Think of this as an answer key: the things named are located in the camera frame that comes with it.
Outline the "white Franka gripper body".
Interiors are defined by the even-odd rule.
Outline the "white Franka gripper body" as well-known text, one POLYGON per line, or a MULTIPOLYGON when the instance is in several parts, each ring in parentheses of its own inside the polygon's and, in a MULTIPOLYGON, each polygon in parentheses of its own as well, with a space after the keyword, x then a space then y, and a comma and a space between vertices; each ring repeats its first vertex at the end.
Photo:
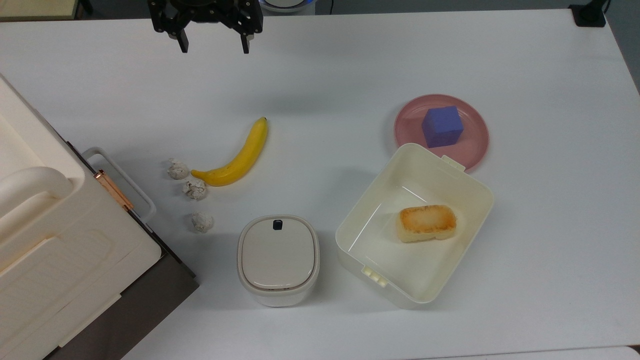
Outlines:
POLYGON ((170 0, 179 16, 188 16, 196 23, 236 24, 240 10, 236 0, 170 0))

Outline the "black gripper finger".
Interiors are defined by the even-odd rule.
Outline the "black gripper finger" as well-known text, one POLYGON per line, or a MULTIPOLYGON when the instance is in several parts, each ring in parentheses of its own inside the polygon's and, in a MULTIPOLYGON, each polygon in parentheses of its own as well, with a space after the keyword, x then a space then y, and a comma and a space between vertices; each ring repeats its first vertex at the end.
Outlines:
POLYGON ((166 32, 169 38, 178 42, 181 51, 187 53, 189 41, 185 28, 194 18, 194 8, 184 4, 178 5, 176 14, 170 17, 166 14, 166 0, 149 0, 148 9, 153 29, 159 34, 166 32))
POLYGON ((263 12, 258 0, 221 0, 221 22, 240 35, 242 51, 250 52, 250 41, 263 31, 263 12))

